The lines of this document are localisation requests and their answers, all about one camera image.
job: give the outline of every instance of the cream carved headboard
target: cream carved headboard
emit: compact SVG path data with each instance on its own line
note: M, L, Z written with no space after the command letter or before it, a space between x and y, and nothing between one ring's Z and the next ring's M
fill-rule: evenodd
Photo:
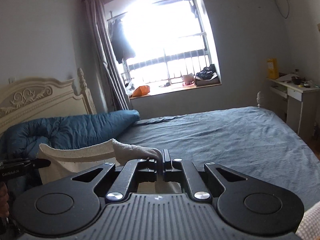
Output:
M54 78L26 78L0 89L0 135L9 127L42 117L96 114L90 90L81 68L81 92L76 95L74 79L60 82Z

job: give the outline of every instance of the window sill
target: window sill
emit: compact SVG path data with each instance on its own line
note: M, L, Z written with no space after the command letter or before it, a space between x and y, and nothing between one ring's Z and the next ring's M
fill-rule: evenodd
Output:
M165 88L150 89L149 94L141 96L141 97L130 97L130 100L137 99L137 98L143 98L143 97L150 97L150 96L155 96L155 95L161 95L161 94L166 94L166 93L172 93L172 92L176 92L176 91L189 90L189 89L199 89L199 88L204 88L204 87L214 87L214 86L219 86L219 85L221 85L221 83L213 84L213 85L206 85L206 86L201 86L201 87L196 87L195 85L183 87L182 83L178 83L178 84L173 84L173 85L171 85L169 87L165 87Z

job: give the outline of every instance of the gray-blue bed sheet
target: gray-blue bed sheet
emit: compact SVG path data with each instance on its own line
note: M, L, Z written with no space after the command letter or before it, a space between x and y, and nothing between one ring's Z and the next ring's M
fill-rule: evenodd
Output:
M297 194L305 210L320 201L320 162L273 112L245 107L136 122L118 141L169 149L195 166L216 162Z

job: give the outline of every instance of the hanging wire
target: hanging wire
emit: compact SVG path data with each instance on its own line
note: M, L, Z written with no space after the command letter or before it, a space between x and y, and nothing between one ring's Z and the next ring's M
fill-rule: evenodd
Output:
M282 14L282 12L281 12L281 10L280 10L280 8L279 8L279 6L278 6L277 0L274 0L274 1L275 1L275 4L276 4L276 6L277 6L277 8L278 8L278 11L279 11L279 13L281 14L281 16L282 16L284 19L287 19L287 18L289 17L289 14L290 14L290 3L289 3L289 1L286 0L286 1L287 1L287 4L288 4L288 13L287 13L286 16L284 16L284 15Z

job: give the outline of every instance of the dark bowl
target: dark bowl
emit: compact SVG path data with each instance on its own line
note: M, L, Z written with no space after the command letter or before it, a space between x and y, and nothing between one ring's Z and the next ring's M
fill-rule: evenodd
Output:
M292 82L295 84L295 85L300 85L301 82L302 82L302 79L300 77L295 77L293 76L292 78Z

